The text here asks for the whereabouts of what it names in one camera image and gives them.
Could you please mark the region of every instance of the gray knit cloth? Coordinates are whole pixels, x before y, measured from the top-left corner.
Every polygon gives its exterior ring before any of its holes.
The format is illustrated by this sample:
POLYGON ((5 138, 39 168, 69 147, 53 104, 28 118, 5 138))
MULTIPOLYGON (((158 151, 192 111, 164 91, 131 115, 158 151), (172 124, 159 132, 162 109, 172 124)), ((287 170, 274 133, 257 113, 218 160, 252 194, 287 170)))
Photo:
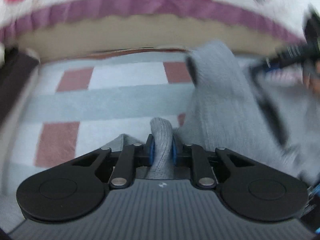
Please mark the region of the gray knit cloth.
POLYGON ((315 182, 320 170, 316 99, 306 96, 303 88, 272 89, 263 82, 287 124, 288 139, 282 146, 234 55, 222 42, 205 44, 190 56, 196 66, 197 84, 184 125, 178 130, 182 141, 211 151, 227 147, 292 176, 305 173, 308 182, 315 182))

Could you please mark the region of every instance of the purple ruffled trim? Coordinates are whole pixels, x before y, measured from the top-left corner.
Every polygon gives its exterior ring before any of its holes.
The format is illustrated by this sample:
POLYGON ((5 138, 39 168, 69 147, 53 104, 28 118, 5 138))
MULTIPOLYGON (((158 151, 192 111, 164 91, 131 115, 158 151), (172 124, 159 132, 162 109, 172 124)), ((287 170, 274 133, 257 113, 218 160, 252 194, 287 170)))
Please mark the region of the purple ruffled trim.
POLYGON ((52 5, 23 17, 0 30, 0 41, 38 28, 108 15, 175 14, 211 19, 229 25, 243 25, 286 42, 301 42, 283 26, 257 13, 211 0, 73 0, 52 5))

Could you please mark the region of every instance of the metal screw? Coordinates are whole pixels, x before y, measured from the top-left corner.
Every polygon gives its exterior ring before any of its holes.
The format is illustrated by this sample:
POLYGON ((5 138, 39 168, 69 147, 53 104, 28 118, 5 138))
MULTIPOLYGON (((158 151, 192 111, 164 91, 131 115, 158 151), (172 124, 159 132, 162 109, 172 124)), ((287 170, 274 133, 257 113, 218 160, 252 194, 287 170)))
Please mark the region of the metal screw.
POLYGON ((101 150, 107 151, 107 150, 110 150, 110 148, 109 148, 109 147, 104 147, 104 146, 102 146, 102 147, 101 147, 101 150))
POLYGON ((114 178, 111 183, 114 186, 123 186, 127 183, 127 180, 125 178, 114 178))
POLYGON ((213 184, 215 184, 215 181, 214 179, 212 178, 201 178, 199 179, 199 183, 202 185, 202 186, 212 186, 213 184))

